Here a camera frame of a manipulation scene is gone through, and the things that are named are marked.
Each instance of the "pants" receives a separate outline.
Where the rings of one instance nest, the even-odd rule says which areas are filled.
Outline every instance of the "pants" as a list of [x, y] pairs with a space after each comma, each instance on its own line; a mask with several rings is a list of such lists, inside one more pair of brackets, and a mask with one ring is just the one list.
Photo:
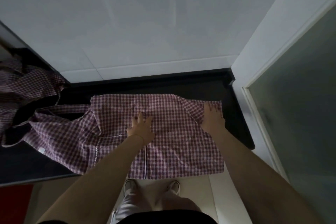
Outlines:
[[[162, 210], [195, 210], [199, 207], [186, 197], [179, 197], [172, 191], [163, 193], [161, 197]], [[134, 213], [151, 212], [152, 208], [139, 188], [126, 195], [112, 216], [111, 224], [116, 224]]]

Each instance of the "sneaker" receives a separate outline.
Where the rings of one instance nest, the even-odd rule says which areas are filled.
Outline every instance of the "sneaker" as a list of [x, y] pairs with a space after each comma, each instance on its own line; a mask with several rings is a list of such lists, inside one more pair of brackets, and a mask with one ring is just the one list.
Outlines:
[[180, 183], [178, 181], [173, 181], [171, 182], [168, 187], [167, 191], [172, 191], [175, 195], [179, 196], [180, 195]]
[[124, 197], [138, 188], [137, 182], [133, 179], [127, 179], [124, 184]]

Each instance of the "hand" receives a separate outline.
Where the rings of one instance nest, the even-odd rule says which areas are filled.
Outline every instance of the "hand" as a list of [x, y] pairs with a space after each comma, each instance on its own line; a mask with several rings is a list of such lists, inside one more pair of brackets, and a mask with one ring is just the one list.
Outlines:
[[127, 128], [128, 136], [140, 136], [143, 139], [143, 145], [149, 144], [155, 137], [155, 134], [151, 131], [151, 122], [153, 117], [150, 116], [144, 121], [142, 112], [138, 115], [138, 121], [135, 117], [132, 118], [132, 127]]
[[208, 102], [204, 103], [204, 119], [201, 127], [212, 137], [226, 130], [225, 120], [222, 118], [221, 112], [218, 111], [215, 106], [211, 106]]

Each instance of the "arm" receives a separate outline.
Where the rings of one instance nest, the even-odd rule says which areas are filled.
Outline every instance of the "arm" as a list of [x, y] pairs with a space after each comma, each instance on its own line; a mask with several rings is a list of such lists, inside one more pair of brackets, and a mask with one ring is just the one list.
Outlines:
[[61, 220], [68, 224], [106, 224], [139, 150], [154, 139], [152, 117], [132, 119], [128, 137], [89, 172], [79, 178], [37, 223]]
[[321, 223], [290, 184], [226, 130], [221, 113], [208, 103], [202, 128], [220, 150], [253, 223]]

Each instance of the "door frame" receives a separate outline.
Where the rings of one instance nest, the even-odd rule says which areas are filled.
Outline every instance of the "door frame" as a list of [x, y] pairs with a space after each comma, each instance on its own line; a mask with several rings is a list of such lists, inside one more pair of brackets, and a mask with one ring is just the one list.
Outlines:
[[231, 67], [233, 90], [254, 140], [253, 152], [287, 181], [249, 86], [335, 4], [336, 0], [275, 0]]

